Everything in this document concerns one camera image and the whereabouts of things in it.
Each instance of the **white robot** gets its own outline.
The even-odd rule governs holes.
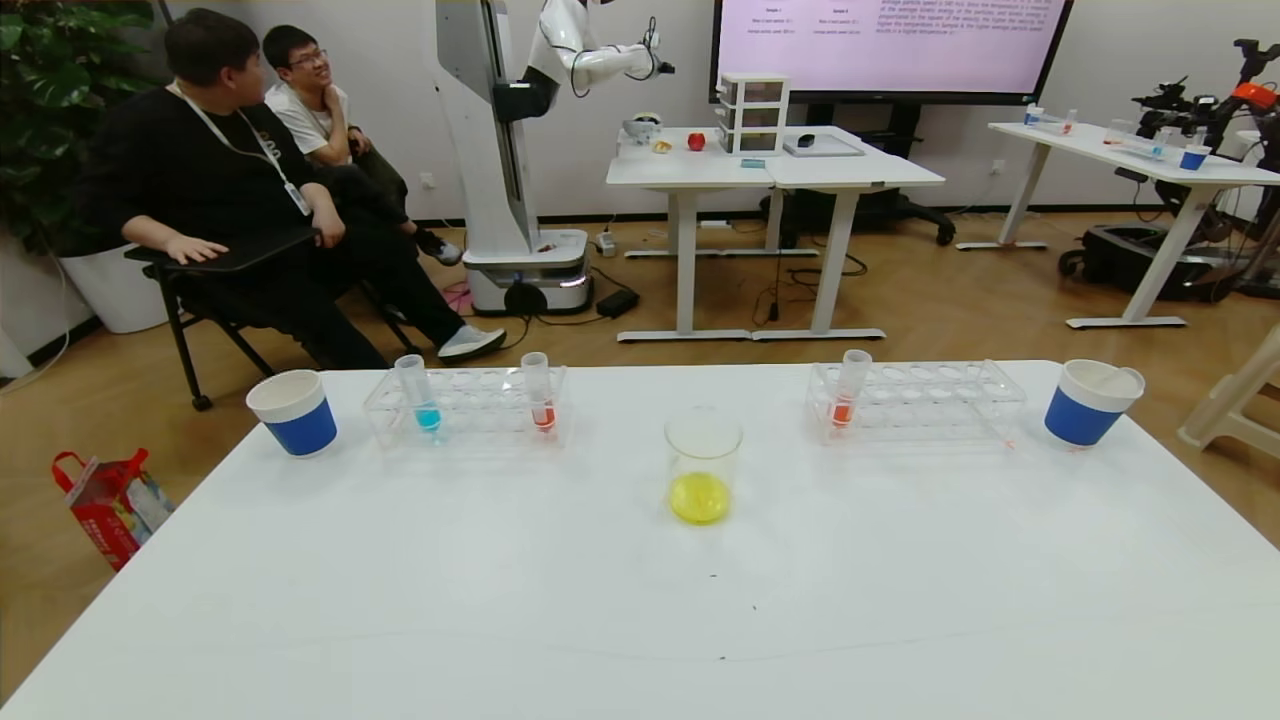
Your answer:
[[[433,0],[435,37],[426,38],[425,61],[462,173],[462,261],[476,313],[575,313],[591,302],[586,233],[538,227],[522,120],[547,114],[561,86],[582,97],[618,74],[650,79],[675,72],[658,59],[652,18],[635,45],[602,46],[591,37],[590,5],[609,1],[545,0],[517,78],[502,0]]]

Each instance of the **sneaker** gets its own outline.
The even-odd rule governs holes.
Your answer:
[[[413,233],[413,242],[417,243],[422,255],[435,258],[447,268],[452,268],[462,260],[462,250],[457,245],[440,240],[440,236],[426,228],[417,228],[417,232]]]
[[[488,355],[502,347],[507,331],[484,332],[471,325],[462,325],[435,354],[442,363],[452,364]]]

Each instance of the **white stool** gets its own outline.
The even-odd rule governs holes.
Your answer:
[[[1183,441],[1203,450],[1215,438],[1231,436],[1258,450],[1280,457],[1280,432],[1265,428],[1244,416],[1244,406],[1263,388],[1268,396],[1275,389],[1268,380],[1280,370],[1280,325],[1262,341],[1262,347],[1234,375],[1219,380],[1208,397],[1192,413],[1178,430]]]

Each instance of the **hand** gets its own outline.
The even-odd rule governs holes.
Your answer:
[[[328,87],[324,88],[324,106],[330,113],[333,111],[334,108],[338,108],[338,109],[342,108],[342,99],[338,97],[338,86],[337,85],[332,85],[330,83]]]
[[[164,251],[166,255],[177,260],[179,265],[186,265],[187,263],[204,263],[205,260],[212,260],[223,252],[227,252],[227,246],[196,237],[175,234],[164,243]]]
[[[342,218],[337,213],[317,210],[311,217],[311,227],[320,231],[320,237],[316,238],[316,247],[333,247],[342,242],[342,236],[347,234],[347,225],[343,224]]]
[[[374,142],[369,140],[369,137],[365,136],[365,133],[361,132],[360,128],[351,128],[349,131],[347,131],[347,138],[355,141],[356,155],[364,155],[365,152],[369,152],[370,150],[374,149]]]

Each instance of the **gift bag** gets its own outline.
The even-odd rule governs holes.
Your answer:
[[[74,459],[76,480],[60,464]],[[54,480],[67,493],[67,506],[114,570],[124,568],[173,514],[173,503],[142,469],[146,450],[129,460],[84,462],[74,452],[54,457]]]

